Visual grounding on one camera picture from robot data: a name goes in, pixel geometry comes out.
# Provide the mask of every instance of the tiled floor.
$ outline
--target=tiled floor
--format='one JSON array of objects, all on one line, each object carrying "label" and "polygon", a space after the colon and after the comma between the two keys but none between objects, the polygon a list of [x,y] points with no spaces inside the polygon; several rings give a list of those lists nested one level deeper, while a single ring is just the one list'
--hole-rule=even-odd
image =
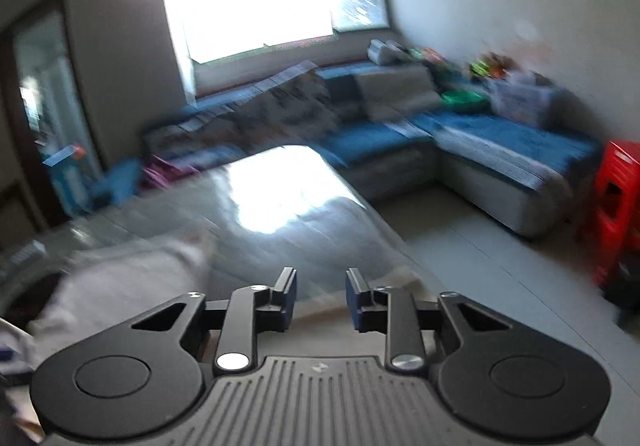
[{"label": "tiled floor", "polygon": [[440,187],[376,208],[433,275],[425,278],[433,290],[441,283],[599,360],[613,390],[596,437],[607,446],[640,444],[640,337],[615,325],[615,307],[591,285],[571,225],[525,242]]}]

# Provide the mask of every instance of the gray wall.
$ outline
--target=gray wall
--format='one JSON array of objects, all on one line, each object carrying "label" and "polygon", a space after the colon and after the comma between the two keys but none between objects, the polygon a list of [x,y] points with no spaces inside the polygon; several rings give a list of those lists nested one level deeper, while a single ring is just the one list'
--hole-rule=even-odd
[{"label": "gray wall", "polygon": [[[0,26],[37,1],[0,0]],[[186,104],[163,1],[67,0],[67,5],[89,121],[112,164],[138,153],[141,126]]]},{"label": "gray wall", "polygon": [[640,139],[640,0],[390,0],[409,40],[458,63],[495,50],[576,95],[565,121]]}]

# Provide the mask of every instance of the door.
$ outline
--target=door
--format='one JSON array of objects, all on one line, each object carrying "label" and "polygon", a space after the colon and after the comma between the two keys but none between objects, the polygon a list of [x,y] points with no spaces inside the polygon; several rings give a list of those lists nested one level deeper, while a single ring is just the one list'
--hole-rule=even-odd
[{"label": "door", "polygon": [[44,0],[0,35],[0,90],[18,159],[49,225],[89,211],[102,163],[78,91],[64,0]]}]

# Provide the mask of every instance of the brown door frame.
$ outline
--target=brown door frame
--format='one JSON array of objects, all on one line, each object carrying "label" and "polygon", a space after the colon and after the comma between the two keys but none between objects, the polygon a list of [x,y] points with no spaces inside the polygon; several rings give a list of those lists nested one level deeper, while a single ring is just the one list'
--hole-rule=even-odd
[{"label": "brown door frame", "polygon": [[29,188],[50,227],[63,224],[69,218],[60,204],[47,170],[42,165],[42,157],[34,143],[29,120],[24,111],[24,103],[20,95],[20,78],[14,53],[14,37],[19,30],[28,28],[53,11],[59,11],[63,17],[63,35],[66,39],[66,50],[74,74],[78,100],[84,114],[89,136],[94,142],[98,162],[104,170],[104,159],[97,146],[78,81],[77,67],[70,44],[70,29],[66,15],[65,0],[41,0],[0,32],[0,92],[6,109],[7,122],[14,140],[15,153],[18,156]]}]

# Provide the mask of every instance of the black object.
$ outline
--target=black object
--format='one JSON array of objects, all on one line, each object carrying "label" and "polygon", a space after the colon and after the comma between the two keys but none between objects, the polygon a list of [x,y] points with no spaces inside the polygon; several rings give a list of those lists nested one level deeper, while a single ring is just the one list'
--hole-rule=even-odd
[{"label": "black object", "polygon": [[620,258],[618,273],[605,286],[604,298],[620,307],[620,327],[640,314],[640,254],[629,253]]},{"label": "black object", "polygon": [[[610,395],[589,356],[457,293],[414,301],[346,292],[359,332],[386,334],[374,357],[268,357],[256,335],[285,331],[296,273],[229,300],[189,293],[49,358],[31,399],[49,446],[127,444],[557,444],[593,434]],[[213,365],[198,363],[222,330]],[[439,354],[425,352],[435,331]]]}]

